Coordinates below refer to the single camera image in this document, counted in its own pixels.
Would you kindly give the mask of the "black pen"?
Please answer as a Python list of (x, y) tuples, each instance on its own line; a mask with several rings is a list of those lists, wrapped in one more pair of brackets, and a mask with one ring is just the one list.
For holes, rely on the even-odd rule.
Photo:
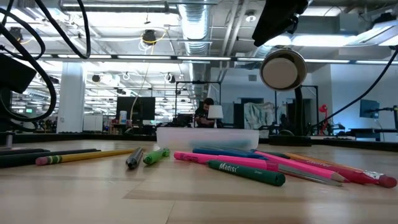
[(47, 149), (15, 149), (0, 151), (0, 156), (16, 155), (16, 154), (30, 154), (37, 152), (49, 152)]
[(144, 149), (142, 147), (138, 147), (126, 159), (126, 166), (127, 166), (128, 169), (133, 170), (139, 165), (139, 163), (141, 161), (141, 157), (143, 155), (143, 152), (144, 152)]
[(69, 151), (35, 152), (28, 154), (0, 156), (0, 168), (32, 165), (35, 164), (35, 160), (39, 157), (80, 154), (86, 152), (99, 152), (99, 151), (100, 150), (97, 149), (77, 149)]

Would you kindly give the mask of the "yellow pencil with pink eraser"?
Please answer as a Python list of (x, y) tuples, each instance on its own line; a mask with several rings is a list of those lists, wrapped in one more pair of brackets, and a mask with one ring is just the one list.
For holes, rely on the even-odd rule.
[(97, 159), (101, 157), (110, 157), (110, 156), (118, 156), (123, 154), (131, 154), (135, 151), (135, 149), (125, 149), (125, 150), (116, 150), (116, 151), (101, 151), (101, 152), (86, 152), (81, 154), (67, 154), (67, 155), (56, 155), (56, 156), (45, 156), (38, 157), (35, 160), (35, 164), (37, 166), (46, 166), (52, 164), (59, 164), (63, 162), (73, 162), (73, 161), (82, 161), (87, 159)]

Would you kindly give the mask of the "orange pencil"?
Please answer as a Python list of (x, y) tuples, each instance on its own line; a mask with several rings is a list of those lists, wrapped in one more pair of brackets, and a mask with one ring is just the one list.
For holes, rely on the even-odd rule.
[(292, 154), (292, 153), (289, 153), (289, 152), (285, 152), (284, 154), (286, 156), (289, 156), (291, 159), (303, 159), (303, 160), (308, 160), (308, 161), (313, 161), (313, 162), (320, 162), (320, 163), (329, 164), (329, 165), (337, 166), (337, 167), (344, 168), (344, 169), (354, 170), (354, 171), (357, 171), (357, 172), (364, 172), (364, 170), (359, 169), (359, 168), (350, 167), (350, 166), (346, 166), (346, 165), (343, 165), (343, 164), (337, 164), (335, 162), (324, 161), (324, 160), (316, 159), (316, 158), (313, 158), (313, 157), (301, 156), (301, 155)]

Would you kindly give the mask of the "blue-handled scissors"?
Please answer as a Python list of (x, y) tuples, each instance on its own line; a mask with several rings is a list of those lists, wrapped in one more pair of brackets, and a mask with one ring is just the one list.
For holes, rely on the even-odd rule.
[[(245, 157), (245, 158), (251, 158), (251, 159), (262, 159), (265, 161), (269, 161), (267, 158), (264, 156), (261, 156), (259, 154), (255, 154), (253, 152), (243, 152), (243, 151), (231, 151), (231, 150), (218, 150), (218, 149), (203, 149), (203, 148), (194, 148), (192, 151), (193, 153), (197, 154), (208, 154), (208, 155), (216, 155), (216, 156), (234, 156), (234, 157)], [(302, 179), (307, 179), (311, 180), (314, 182), (319, 182), (323, 184), (328, 184), (328, 185), (334, 185), (334, 186), (341, 186), (343, 182), (338, 182), (335, 180), (330, 180), (318, 175), (310, 174), (308, 172), (304, 172), (298, 169), (294, 169), (282, 164), (278, 164), (279, 167), (279, 172), (287, 175), (292, 175), (294, 177), (299, 177)]]

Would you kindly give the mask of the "pink pencil with blue cap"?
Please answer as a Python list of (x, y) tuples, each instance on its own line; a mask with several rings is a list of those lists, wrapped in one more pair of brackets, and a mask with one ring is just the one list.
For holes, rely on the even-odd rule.
[(349, 182), (349, 180), (345, 177), (343, 177), (342, 175), (340, 175), (339, 173), (332, 171), (332, 170), (327, 170), (324, 168), (319, 168), (319, 167), (315, 167), (312, 165), (307, 165), (301, 162), (297, 162), (295, 160), (292, 159), (285, 159), (283, 157), (279, 157), (279, 156), (274, 156), (272, 154), (266, 153), (266, 152), (262, 152), (262, 151), (258, 151), (256, 149), (252, 150), (253, 153), (255, 154), (259, 154), (261, 156), (264, 156), (265, 158), (267, 158), (268, 160), (272, 161), (272, 162), (276, 162), (278, 164), (282, 164), (294, 169), (298, 169), (304, 172), (308, 172), (310, 174), (314, 174), (314, 175), (318, 175), (330, 180), (335, 180), (338, 182)]

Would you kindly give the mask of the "pink highlighter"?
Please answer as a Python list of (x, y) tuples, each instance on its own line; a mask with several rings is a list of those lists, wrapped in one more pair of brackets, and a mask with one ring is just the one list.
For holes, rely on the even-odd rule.
[(182, 152), (182, 151), (174, 152), (174, 158), (181, 161), (190, 161), (199, 164), (206, 164), (210, 160), (217, 160), (232, 164), (238, 164), (242, 166), (248, 166), (252, 168), (269, 170), (273, 172), (279, 171), (277, 163), (265, 161), (262, 159), (251, 159), (251, 158), (234, 157), (234, 156), (216, 156), (216, 155), (197, 154), (197, 153)]

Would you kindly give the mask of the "clear pencil box pink lid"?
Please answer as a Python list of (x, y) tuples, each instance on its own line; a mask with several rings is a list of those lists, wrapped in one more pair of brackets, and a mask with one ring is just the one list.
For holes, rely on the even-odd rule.
[(196, 147), (228, 147), (249, 151), (259, 144), (259, 131), (229, 128), (172, 128), (156, 131), (159, 147), (184, 149)]

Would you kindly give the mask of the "green pen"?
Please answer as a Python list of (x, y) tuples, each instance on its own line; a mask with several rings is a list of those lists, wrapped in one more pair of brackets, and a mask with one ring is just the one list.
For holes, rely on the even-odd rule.
[(158, 149), (157, 151), (152, 151), (148, 154), (146, 154), (143, 157), (143, 163), (146, 165), (152, 165), (159, 160), (163, 159), (164, 157), (169, 157), (170, 155), (170, 149), (168, 148), (161, 148)]

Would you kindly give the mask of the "red crayon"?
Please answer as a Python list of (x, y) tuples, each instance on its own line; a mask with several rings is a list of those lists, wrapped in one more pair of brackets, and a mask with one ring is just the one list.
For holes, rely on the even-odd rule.
[(398, 184), (398, 181), (395, 178), (385, 174), (380, 174), (378, 172), (354, 170), (337, 165), (327, 164), (324, 162), (317, 162), (306, 159), (296, 159), (296, 161), (307, 165), (332, 170), (342, 175), (350, 182), (356, 184), (376, 184), (385, 188), (394, 188)]

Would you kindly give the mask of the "black ceiling device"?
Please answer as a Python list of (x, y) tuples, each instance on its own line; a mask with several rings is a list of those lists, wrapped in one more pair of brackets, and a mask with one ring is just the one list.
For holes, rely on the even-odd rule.
[(11, 27), (9, 29), (9, 32), (12, 34), (12, 36), (18, 41), (18, 42), (22, 42), (23, 41), (23, 35), (21, 32), (21, 28), (20, 27)]
[(147, 29), (142, 35), (142, 42), (148, 46), (156, 43), (155, 30)]

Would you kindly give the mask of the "grey draped cloth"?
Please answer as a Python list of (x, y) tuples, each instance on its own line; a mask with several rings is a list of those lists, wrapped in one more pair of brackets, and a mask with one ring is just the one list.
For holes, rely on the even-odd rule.
[(274, 122), (275, 106), (273, 103), (244, 104), (244, 128), (259, 129)]

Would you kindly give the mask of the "white-shaded table lamp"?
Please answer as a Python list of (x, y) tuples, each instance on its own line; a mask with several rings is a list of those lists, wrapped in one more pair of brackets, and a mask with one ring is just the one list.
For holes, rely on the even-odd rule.
[(217, 128), (218, 122), (223, 119), (223, 107), (221, 105), (210, 105), (208, 119), (212, 119), (214, 121), (214, 128)]

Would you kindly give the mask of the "person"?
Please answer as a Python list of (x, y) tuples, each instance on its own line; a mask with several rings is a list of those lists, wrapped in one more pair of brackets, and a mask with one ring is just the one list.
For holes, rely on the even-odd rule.
[(210, 106), (214, 105), (212, 98), (206, 98), (200, 108), (195, 111), (194, 120), (198, 128), (213, 128), (215, 120), (208, 118), (208, 111)]

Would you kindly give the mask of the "black monitor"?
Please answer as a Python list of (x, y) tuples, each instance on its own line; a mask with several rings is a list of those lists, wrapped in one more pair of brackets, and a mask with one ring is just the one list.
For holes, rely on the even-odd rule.
[(120, 111), (127, 111), (126, 124), (142, 125), (144, 120), (155, 120), (155, 98), (117, 97), (116, 118), (118, 120)]

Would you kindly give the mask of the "grey-blue wall screen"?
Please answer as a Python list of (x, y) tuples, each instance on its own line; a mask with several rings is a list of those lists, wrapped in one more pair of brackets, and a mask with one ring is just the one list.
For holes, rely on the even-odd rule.
[(380, 103), (374, 100), (360, 100), (359, 117), (360, 118), (379, 118), (378, 109)]

